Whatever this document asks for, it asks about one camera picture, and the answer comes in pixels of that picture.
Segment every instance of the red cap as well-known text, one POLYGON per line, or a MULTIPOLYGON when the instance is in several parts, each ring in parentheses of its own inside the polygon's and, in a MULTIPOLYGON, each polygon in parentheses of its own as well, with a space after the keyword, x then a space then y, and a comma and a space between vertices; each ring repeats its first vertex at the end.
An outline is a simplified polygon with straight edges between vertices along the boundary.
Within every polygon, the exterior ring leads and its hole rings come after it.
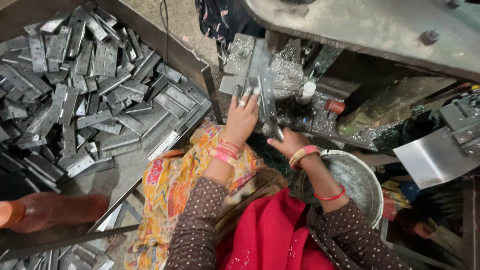
POLYGON ((25 214, 25 205, 17 201, 0 201, 0 228, 11 228, 25 214))
POLYGON ((341 114, 343 110, 345 110, 345 103, 329 99, 325 103, 325 110, 332 111, 336 114, 341 114))

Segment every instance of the woman's right hand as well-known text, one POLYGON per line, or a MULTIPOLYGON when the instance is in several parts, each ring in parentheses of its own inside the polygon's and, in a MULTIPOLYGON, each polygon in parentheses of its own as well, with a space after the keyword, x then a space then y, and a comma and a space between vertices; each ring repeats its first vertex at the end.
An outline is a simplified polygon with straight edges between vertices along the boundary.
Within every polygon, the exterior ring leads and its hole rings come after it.
POLYGON ((283 142, 276 139, 268 139, 267 143, 290 159, 298 150, 310 145, 310 141, 300 132, 294 132, 285 127, 283 129, 283 142))

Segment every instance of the metal bucket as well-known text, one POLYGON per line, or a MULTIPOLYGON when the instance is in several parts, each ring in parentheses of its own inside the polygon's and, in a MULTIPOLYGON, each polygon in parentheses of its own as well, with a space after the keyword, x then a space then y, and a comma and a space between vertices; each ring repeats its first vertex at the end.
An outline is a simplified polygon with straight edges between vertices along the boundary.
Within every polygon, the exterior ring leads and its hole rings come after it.
MULTIPOLYGON (((382 217, 384 197, 372 170, 363 161, 344 151, 324 150, 320 158, 333 177, 345 187, 367 223, 375 228, 382 217)), ((315 206, 320 204, 313 196, 313 187, 305 171, 297 171, 293 179, 298 179, 292 183, 291 189, 299 200, 315 206)))

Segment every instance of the gold bangle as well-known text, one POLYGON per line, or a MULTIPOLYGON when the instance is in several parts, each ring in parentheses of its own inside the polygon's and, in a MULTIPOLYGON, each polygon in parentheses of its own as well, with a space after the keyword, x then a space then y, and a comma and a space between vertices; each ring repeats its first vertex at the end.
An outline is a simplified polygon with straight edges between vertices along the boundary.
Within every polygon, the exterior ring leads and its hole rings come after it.
POLYGON ((300 160, 306 155, 310 155, 312 153, 317 153, 318 156, 320 156, 321 150, 315 145, 309 145, 295 152, 295 154, 292 155, 290 161, 288 162, 290 168, 294 170, 300 170, 301 167, 300 165, 298 165, 298 162, 300 162, 300 160))

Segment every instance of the orange object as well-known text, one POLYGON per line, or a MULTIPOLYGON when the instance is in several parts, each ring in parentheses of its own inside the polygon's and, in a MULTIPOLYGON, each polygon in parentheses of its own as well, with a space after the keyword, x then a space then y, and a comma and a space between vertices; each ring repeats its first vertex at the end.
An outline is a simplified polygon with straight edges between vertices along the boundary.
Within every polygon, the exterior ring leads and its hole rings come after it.
POLYGON ((15 225, 25 214, 25 205, 17 201, 0 201, 0 228, 15 225))
POLYGON ((107 209, 108 201, 100 194, 33 193, 16 201, 0 201, 0 228, 31 233, 59 224, 82 224, 99 219, 107 209))
POLYGON ((343 110, 345 110, 345 103, 329 99, 325 103, 325 110, 332 111, 336 114, 341 114, 343 110))

